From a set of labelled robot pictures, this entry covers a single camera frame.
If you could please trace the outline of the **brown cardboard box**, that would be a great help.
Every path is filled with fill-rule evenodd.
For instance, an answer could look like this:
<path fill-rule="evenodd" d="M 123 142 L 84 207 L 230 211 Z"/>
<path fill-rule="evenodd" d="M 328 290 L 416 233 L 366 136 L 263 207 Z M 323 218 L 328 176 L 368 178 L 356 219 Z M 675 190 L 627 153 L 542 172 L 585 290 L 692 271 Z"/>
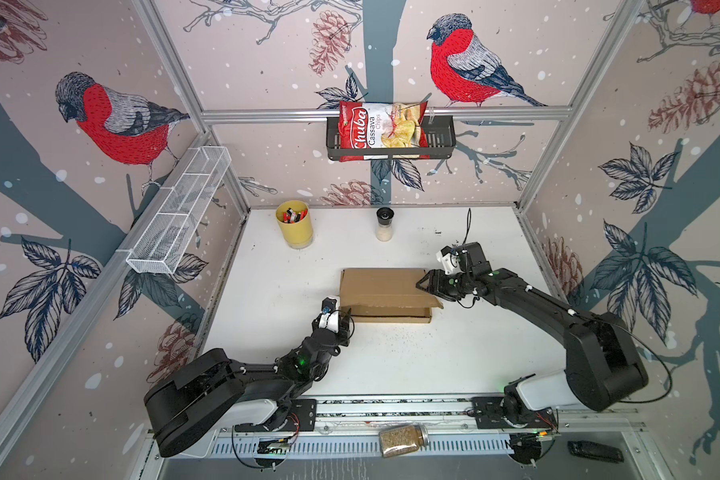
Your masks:
<path fill-rule="evenodd" d="M 357 323 L 429 324 L 442 309 L 434 295 L 416 287 L 420 268 L 351 268 L 342 271 L 339 306 Z"/>

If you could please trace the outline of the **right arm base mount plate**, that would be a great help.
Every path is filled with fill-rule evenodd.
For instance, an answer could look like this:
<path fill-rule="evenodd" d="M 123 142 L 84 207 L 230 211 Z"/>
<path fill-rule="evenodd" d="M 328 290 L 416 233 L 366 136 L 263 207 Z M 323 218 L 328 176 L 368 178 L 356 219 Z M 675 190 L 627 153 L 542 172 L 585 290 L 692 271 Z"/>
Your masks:
<path fill-rule="evenodd" d="M 555 411 L 542 409 L 532 411 L 514 397 L 483 396 L 473 397 L 465 413 L 473 418 L 481 430 L 499 429 L 558 429 Z"/>

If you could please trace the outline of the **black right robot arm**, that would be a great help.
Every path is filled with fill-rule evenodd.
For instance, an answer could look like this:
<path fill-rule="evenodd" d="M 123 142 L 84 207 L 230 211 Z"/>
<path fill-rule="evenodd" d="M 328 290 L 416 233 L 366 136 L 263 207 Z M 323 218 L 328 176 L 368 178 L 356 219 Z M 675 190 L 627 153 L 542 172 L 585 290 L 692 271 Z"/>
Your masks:
<path fill-rule="evenodd" d="M 493 268 L 477 242 L 445 247 L 437 259 L 441 267 L 425 273 L 417 289 L 456 303 L 470 295 L 511 311 L 565 350 L 564 369 L 531 374 L 504 388 L 507 416 L 568 405 L 600 412 L 648 385 L 633 337 L 619 317 L 577 310 L 513 271 Z"/>

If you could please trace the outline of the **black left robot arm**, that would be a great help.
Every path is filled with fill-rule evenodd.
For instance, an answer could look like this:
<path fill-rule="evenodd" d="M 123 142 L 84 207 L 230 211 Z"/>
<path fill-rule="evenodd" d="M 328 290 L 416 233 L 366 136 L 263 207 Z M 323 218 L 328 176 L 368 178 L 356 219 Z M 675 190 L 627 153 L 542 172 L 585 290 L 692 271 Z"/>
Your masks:
<path fill-rule="evenodd" d="M 315 323 L 298 347 L 272 364 L 238 362 L 214 348 L 171 373 L 144 397 L 160 455 L 184 452 L 228 413 L 235 426 L 280 426 L 293 400 L 325 377 L 353 333 L 347 318 L 335 328 Z"/>

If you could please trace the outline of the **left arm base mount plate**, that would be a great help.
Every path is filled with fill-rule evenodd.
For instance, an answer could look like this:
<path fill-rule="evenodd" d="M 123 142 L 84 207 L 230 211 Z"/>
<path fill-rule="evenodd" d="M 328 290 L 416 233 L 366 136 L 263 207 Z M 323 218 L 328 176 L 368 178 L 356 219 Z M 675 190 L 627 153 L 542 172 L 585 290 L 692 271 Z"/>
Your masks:
<path fill-rule="evenodd" d="M 315 399 L 298 398 L 293 400 L 288 409 L 279 407 L 263 424 L 251 423 L 235 426 L 236 432 L 244 433 L 296 433 L 313 432 L 317 417 L 317 401 Z"/>

